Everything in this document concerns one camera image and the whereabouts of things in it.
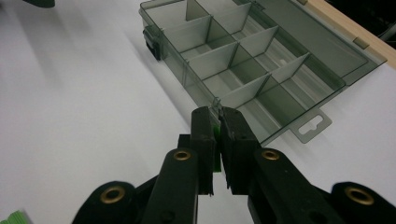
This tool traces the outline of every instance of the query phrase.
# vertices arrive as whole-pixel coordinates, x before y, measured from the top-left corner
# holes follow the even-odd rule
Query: hanging tab
[[[313,108],[290,125],[290,130],[302,143],[311,141],[315,136],[332,124],[323,111]]]
[[[300,56],[297,59],[294,59],[290,63],[276,69],[275,71],[271,72],[272,77],[278,82],[282,83],[286,79],[291,78],[297,70],[303,65],[306,58],[309,56],[309,53],[306,53],[303,56]]]
[[[278,26],[263,30],[257,34],[243,38],[240,44],[252,56],[264,53],[274,39]]]
[[[210,50],[190,59],[188,64],[200,79],[211,77],[227,69],[236,44],[235,42],[218,49]]]
[[[262,77],[254,79],[245,86],[231,91],[223,97],[220,97],[221,105],[237,108],[238,106],[250,101],[256,96],[257,92],[265,84],[268,77],[269,74],[265,74]]]
[[[228,33],[233,34],[244,28],[250,7],[250,3],[234,7],[216,13],[214,18]]]
[[[182,52],[205,43],[210,19],[210,16],[206,16],[193,21],[187,21],[181,25],[166,28],[163,30],[163,33],[176,50]]]

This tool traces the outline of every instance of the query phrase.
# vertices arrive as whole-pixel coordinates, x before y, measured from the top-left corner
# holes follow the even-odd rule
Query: compartment divider
[[[218,12],[213,17],[229,34],[234,34],[244,28],[250,8],[251,3],[247,3]]]
[[[198,106],[212,105],[216,101],[216,96],[187,63],[183,63],[183,67],[182,85],[184,89]]]
[[[241,39],[240,44],[252,57],[256,57],[267,51],[277,30],[278,26],[260,31],[257,34]]]
[[[304,61],[307,59],[309,56],[309,53],[306,53],[303,56],[300,56],[293,61],[287,63],[286,65],[276,69],[275,71],[272,71],[272,77],[278,82],[282,83],[286,81],[287,79],[291,78],[297,70],[303,65]]]
[[[247,123],[249,123],[250,128],[256,134],[260,142],[282,128],[282,125],[280,125],[268,110],[255,99],[236,109],[245,115]]]
[[[196,48],[206,42],[209,31],[210,16],[165,28],[163,33],[178,52]]]
[[[188,65],[204,80],[228,68],[233,57],[237,42],[212,49],[209,52],[187,60]]]
[[[224,38],[227,38],[226,41],[235,41],[233,37],[212,17],[206,42],[216,42],[217,40]]]
[[[209,13],[196,0],[187,0],[186,21],[192,21],[207,15]]]
[[[257,93],[260,91],[265,82],[269,78],[269,74],[266,74],[262,77],[256,78],[253,81],[250,81],[248,84],[229,92],[228,94],[220,97],[220,103],[222,105],[237,108],[240,105],[247,103],[252,100]]]

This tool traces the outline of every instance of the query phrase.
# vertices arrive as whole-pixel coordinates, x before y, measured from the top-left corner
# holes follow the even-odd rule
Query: white table surface
[[[190,132],[196,107],[145,45],[141,1],[58,0],[0,8],[0,220],[70,223],[94,189],[139,186]],[[315,186],[361,183],[396,204],[396,71],[386,64],[321,108],[332,125],[283,151]],[[247,197],[215,175],[198,223],[252,223]]]

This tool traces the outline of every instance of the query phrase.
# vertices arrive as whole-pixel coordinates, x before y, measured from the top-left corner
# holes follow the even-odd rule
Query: wooden edge
[[[332,7],[324,0],[308,0],[305,7],[318,14],[323,20],[341,32],[351,41],[359,46],[364,46],[365,50],[374,55],[384,58],[387,64],[396,69],[396,50],[384,41],[368,32],[352,19]]]

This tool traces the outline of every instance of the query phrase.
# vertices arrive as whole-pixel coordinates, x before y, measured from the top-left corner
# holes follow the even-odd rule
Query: translucent plastic box
[[[287,129],[312,139],[331,124],[318,108],[383,63],[304,1],[155,0],[140,14],[148,48],[194,102],[237,108],[262,145]]]

